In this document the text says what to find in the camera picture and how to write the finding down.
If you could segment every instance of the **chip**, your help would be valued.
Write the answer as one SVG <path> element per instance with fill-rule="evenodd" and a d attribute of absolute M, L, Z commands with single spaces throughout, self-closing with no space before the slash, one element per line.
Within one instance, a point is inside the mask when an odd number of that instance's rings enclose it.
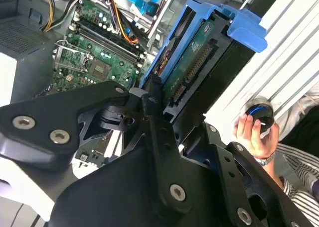
<path fill-rule="evenodd" d="M 89 73 L 99 79 L 106 79 L 109 71 L 111 70 L 111 66 L 103 63 L 98 59 L 92 60 L 92 64 L 89 70 Z"/>

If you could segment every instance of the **motherboard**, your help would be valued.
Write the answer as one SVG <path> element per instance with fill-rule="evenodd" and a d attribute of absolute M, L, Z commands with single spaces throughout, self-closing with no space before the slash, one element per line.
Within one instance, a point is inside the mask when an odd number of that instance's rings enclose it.
<path fill-rule="evenodd" d="M 114 32 L 108 10 L 90 0 L 79 0 L 65 39 L 56 44 L 49 94 L 107 80 L 135 87 L 153 58 Z"/>

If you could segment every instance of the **orange wire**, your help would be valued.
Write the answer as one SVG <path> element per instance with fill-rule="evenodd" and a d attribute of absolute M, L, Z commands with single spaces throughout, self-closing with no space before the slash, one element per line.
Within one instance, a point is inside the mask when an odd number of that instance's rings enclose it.
<path fill-rule="evenodd" d="M 119 15 L 118 8 L 116 7 L 116 5 L 115 5 L 115 3 L 114 3 L 113 0 L 112 0 L 112 2 L 113 2 L 113 7 L 114 7 L 114 9 L 115 9 L 116 17 L 117 17 L 117 19 L 118 19 L 118 21 L 119 21 L 119 27 L 120 27 L 120 29 L 121 29 L 121 32 L 122 32 L 124 38 L 125 38 L 128 42 L 130 42 L 130 43 L 133 43 L 133 44 L 137 43 L 138 39 L 135 38 L 135 39 L 131 40 L 131 39 L 126 35 L 125 31 L 123 30 L 123 26 L 122 26 L 122 22 L 121 22 L 121 19 L 120 19 L 120 15 Z"/>

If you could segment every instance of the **blue plastic latch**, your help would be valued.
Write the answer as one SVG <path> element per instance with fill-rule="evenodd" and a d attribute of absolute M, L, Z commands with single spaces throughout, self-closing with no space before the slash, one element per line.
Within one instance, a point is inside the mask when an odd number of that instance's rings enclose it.
<path fill-rule="evenodd" d="M 247 9 L 237 10 L 229 5 L 221 5 L 218 9 L 232 20 L 227 35 L 255 52 L 267 48 L 266 29 L 259 23 L 261 18 Z"/>

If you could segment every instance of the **metal screw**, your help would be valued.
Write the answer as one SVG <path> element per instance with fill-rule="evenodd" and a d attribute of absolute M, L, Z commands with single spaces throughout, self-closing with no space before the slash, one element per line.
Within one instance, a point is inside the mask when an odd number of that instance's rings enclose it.
<path fill-rule="evenodd" d="M 123 89 L 121 89 L 121 88 L 115 88 L 115 90 L 117 91 L 117 92 L 119 92 L 119 93 L 124 93 L 124 90 Z"/>
<path fill-rule="evenodd" d="M 243 208 L 238 208 L 237 210 L 238 217 L 244 222 L 246 225 L 251 225 L 252 220 L 248 212 Z"/>
<path fill-rule="evenodd" d="M 150 100 L 151 102 L 155 103 L 155 104 L 157 103 L 156 99 L 153 98 L 153 97 L 149 97 L 149 100 Z"/>
<path fill-rule="evenodd" d="M 65 144 L 70 140 L 70 134 L 65 130 L 54 130 L 50 133 L 50 139 L 56 144 Z"/>
<path fill-rule="evenodd" d="M 296 222 L 294 222 L 294 221 L 291 221 L 291 226 L 292 226 L 292 227 L 299 227 L 299 225 L 296 224 Z"/>
<path fill-rule="evenodd" d="M 216 132 L 216 128 L 214 128 L 213 126 L 209 126 L 209 129 L 210 129 L 212 132 Z"/>
<path fill-rule="evenodd" d="M 186 199 L 186 193 L 184 189 L 178 184 L 172 184 L 169 188 L 171 196 L 177 201 L 184 201 Z"/>
<path fill-rule="evenodd" d="M 15 128 L 28 130 L 35 126 L 35 120 L 29 116 L 16 116 L 12 124 Z"/>
<path fill-rule="evenodd" d="M 237 149 L 238 149 L 239 151 L 243 151 L 243 150 L 244 150 L 241 145 L 237 145 Z"/>

